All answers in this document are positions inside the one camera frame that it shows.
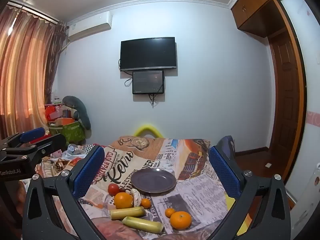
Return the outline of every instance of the metal screw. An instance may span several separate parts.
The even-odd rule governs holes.
[[[36,179],[38,179],[38,178],[39,178],[39,174],[35,174],[35,175],[32,176],[32,179],[33,179],[33,180],[36,180]]]
[[[281,180],[281,176],[279,174],[275,174],[275,179],[276,180]]]
[[[252,176],[252,171],[244,171],[245,176],[251,177]]]
[[[61,176],[62,176],[62,177],[66,177],[66,176],[69,175],[69,173],[70,173],[70,171],[68,171],[68,170],[63,170],[63,171],[61,171]]]

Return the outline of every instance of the monitor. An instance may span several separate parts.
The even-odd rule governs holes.
[[[132,72],[133,94],[163,94],[163,70],[144,70]]]
[[[174,37],[121,42],[120,71],[176,67]]]

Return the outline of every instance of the tomato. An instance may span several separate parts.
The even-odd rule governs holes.
[[[108,193],[110,196],[115,196],[120,192],[120,188],[117,184],[111,183],[108,186]]]

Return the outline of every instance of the orange curtain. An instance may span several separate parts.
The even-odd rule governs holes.
[[[67,24],[65,22],[58,22],[54,34],[52,36],[51,46],[49,48],[47,65],[45,67],[44,77],[44,103],[51,103],[51,92],[54,78],[56,76],[60,51],[63,42],[66,40]]]
[[[8,6],[0,16],[0,132],[46,128],[44,78],[55,26],[25,11],[17,15]]]

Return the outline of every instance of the purple plate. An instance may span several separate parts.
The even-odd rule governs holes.
[[[136,189],[143,192],[162,193],[173,189],[177,180],[170,172],[147,168],[132,174],[131,183]]]

